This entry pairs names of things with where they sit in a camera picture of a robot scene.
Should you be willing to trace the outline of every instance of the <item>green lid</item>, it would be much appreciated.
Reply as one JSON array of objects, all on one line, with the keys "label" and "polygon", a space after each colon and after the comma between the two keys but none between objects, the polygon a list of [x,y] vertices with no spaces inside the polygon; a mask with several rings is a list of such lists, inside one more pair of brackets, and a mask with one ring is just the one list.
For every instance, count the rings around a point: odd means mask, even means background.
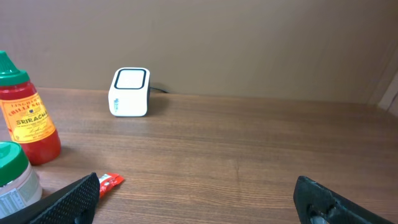
[{"label": "green lid", "polygon": [[29,161],[16,142],[0,142],[0,187],[18,178]]},{"label": "green lid", "polygon": [[18,70],[7,53],[0,50],[0,86],[18,85],[29,81],[25,70]]}]

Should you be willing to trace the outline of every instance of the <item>red packet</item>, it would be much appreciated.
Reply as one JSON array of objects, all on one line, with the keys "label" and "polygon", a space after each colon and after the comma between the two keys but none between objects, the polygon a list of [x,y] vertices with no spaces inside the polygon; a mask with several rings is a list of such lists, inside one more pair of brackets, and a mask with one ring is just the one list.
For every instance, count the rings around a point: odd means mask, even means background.
[{"label": "red packet", "polygon": [[114,186],[124,181],[124,178],[119,174],[107,173],[99,178],[99,197],[110,191]]}]

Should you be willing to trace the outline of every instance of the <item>wooden tabletop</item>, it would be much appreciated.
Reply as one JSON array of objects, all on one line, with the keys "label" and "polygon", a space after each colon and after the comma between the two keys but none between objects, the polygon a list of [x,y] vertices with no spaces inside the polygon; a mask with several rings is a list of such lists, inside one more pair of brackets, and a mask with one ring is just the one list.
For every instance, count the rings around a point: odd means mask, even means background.
[{"label": "wooden tabletop", "polygon": [[95,223],[299,223],[300,175],[398,223],[398,122],[373,107],[158,93],[146,117],[115,118],[107,91],[39,93],[62,142],[35,167],[45,195],[126,178]]}]

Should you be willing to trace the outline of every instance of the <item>white jar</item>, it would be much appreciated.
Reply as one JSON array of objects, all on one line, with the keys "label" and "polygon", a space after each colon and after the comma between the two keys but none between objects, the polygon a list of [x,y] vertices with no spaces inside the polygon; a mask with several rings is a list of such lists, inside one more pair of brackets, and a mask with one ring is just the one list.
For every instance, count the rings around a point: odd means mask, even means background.
[{"label": "white jar", "polygon": [[40,200],[42,187],[21,146],[0,142],[0,218]]}]

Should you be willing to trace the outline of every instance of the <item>sriracha bottle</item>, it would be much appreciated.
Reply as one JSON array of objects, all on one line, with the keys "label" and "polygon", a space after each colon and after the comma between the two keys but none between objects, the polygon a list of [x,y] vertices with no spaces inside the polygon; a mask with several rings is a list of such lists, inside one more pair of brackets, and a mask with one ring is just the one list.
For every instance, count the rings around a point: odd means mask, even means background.
[{"label": "sriracha bottle", "polygon": [[11,139],[18,142],[32,165],[55,159],[61,151],[58,132],[24,70],[0,51],[0,107]]}]

